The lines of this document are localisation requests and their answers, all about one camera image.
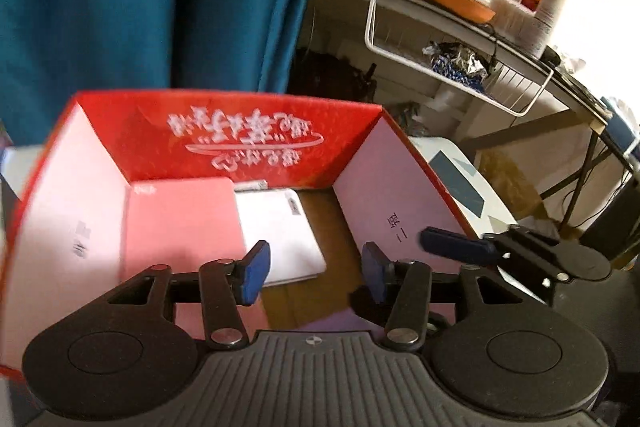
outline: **brown cardboard bottom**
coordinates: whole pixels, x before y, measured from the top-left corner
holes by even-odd
[[[297,190],[326,271],[315,279],[262,290],[274,330],[295,330],[349,307],[349,293],[363,284],[360,253],[332,188]]]

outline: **white notebook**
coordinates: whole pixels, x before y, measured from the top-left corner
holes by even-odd
[[[290,188],[236,192],[247,251],[261,239],[271,246],[265,286],[311,279],[326,270],[311,226]]]

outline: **white wire basket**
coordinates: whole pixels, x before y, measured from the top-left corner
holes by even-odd
[[[402,28],[392,28],[390,25],[385,25],[382,22],[376,23],[376,4],[377,0],[369,0],[369,12],[367,13],[364,41],[370,51],[426,74],[435,80],[448,84],[454,89],[466,92],[471,96],[479,98],[483,102],[506,111],[512,116],[525,116],[536,103],[536,100],[539,99],[553,76],[553,69],[537,63],[536,68],[538,71],[541,71],[542,74],[537,75],[537,82],[535,82],[524,77],[507,64],[492,60],[489,75],[482,82],[484,92],[479,92],[433,71],[424,56],[420,56],[402,44]],[[468,23],[462,20],[460,20],[460,24],[469,26]],[[461,42],[469,45],[467,42],[463,42],[433,26],[425,26],[425,28],[425,45],[429,44],[429,42]],[[502,51],[505,49],[505,44],[503,42],[498,43],[496,37],[487,36],[486,38],[493,41],[496,50],[498,46],[502,48]],[[487,60],[491,59],[491,56],[487,53],[482,53],[478,50],[476,50],[476,52]],[[512,53],[518,62],[523,62],[524,57],[522,54],[516,51],[512,51]]]

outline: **pink notebook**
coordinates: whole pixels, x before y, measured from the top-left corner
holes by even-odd
[[[244,238],[229,178],[136,182],[125,217],[123,280],[152,264],[174,273],[197,271],[214,259],[242,259]],[[244,327],[268,329],[261,301],[238,306]],[[193,338],[204,338],[200,304],[178,304],[175,322]]]

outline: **red box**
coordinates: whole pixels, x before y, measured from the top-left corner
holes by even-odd
[[[17,374],[37,333],[120,281],[130,183],[206,176],[333,187],[358,247],[376,241],[392,259],[422,259],[438,271],[457,272],[459,264],[421,251],[421,229],[474,237],[378,105],[204,90],[81,92],[60,117],[8,230],[4,372]]]

